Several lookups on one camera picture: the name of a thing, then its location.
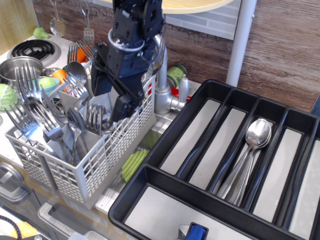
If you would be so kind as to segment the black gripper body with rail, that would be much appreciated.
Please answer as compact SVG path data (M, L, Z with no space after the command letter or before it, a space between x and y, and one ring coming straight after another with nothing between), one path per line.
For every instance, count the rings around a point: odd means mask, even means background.
M137 52L127 52L98 42L95 44L97 54L92 66L105 71L119 96L130 95L140 104L144 99L141 78L147 72L153 58L156 44L153 41L146 43Z

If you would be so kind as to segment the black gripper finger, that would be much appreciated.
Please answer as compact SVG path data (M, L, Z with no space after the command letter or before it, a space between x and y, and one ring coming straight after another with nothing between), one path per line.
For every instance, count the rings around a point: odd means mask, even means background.
M128 94L118 96L116 98L110 120L112 122L118 122L125 118L130 118L139 105L140 100Z
M107 73L97 68L91 67L91 90L94 96L100 96L109 93L112 89Z

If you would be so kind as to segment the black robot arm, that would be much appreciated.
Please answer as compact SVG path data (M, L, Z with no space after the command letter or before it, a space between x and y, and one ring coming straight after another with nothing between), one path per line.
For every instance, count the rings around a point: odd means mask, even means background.
M161 34L165 21L160 0L115 0L112 4L109 45L96 44L91 89L94 96L112 89L117 92L110 120L118 122L131 117L145 98L142 77L155 61L155 37Z

